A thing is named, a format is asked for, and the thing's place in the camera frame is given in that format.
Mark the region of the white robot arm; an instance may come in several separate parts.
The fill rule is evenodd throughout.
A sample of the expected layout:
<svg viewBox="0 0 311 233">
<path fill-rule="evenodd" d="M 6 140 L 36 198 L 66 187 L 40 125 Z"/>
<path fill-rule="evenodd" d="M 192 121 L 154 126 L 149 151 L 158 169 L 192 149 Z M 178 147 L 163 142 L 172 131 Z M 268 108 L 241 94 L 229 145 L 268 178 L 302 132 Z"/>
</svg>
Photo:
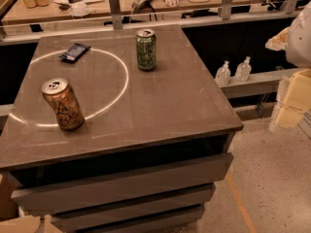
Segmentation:
<svg viewBox="0 0 311 233">
<path fill-rule="evenodd" d="M 289 27 L 270 38 L 265 47 L 283 50 L 286 60 L 298 68 L 289 78 L 279 81 L 269 128 L 271 131 L 295 128 L 311 109 L 311 2 Z"/>
</svg>

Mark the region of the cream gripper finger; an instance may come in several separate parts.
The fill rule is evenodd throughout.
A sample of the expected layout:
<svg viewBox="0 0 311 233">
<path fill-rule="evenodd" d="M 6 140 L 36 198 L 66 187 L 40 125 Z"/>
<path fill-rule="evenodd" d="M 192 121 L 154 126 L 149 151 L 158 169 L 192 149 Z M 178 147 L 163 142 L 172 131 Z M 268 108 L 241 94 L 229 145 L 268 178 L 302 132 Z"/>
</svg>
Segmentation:
<svg viewBox="0 0 311 233">
<path fill-rule="evenodd" d="M 288 33 L 289 33 L 289 27 L 286 27 L 281 32 L 279 32 L 277 35 L 270 38 L 266 42 L 265 47 L 269 50 L 275 50 L 275 51 L 285 50 Z"/>
<path fill-rule="evenodd" d="M 269 130 L 278 132 L 295 128 L 311 109 L 311 69 L 299 69 L 278 84 L 276 105 Z"/>
</svg>

